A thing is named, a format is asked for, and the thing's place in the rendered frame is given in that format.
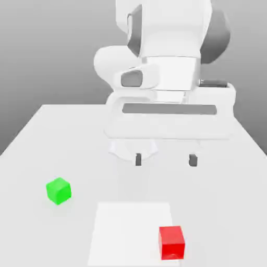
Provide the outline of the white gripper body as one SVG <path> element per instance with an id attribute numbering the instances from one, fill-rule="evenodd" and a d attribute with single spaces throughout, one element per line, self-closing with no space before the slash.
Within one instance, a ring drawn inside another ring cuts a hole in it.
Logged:
<path id="1" fill-rule="evenodd" d="M 192 91 L 121 90 L 110 95 L 104 131 L 113 139 L 228 139 L 236 90 L 202 85 Z"/>

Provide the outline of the small red cube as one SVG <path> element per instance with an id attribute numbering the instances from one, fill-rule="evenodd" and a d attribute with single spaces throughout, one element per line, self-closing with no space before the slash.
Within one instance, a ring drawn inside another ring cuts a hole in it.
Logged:
<path id="1" fill-rule="evenodd" d="M 181 260 L 185 253 L 185 239 L 181 226 L 159 227 L 161 260 Z"/>

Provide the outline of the small green cube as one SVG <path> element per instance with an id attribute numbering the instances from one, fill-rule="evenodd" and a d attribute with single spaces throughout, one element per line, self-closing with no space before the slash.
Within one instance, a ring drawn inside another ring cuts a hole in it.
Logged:
<path id="1" fill-rule="evenodd" d="M 60 205 L 63 202 L 71 198 L 71 186 L 70 183 L 62 179 L 61 177 L 46 184 L 47 197 L 56 205 Z"/>

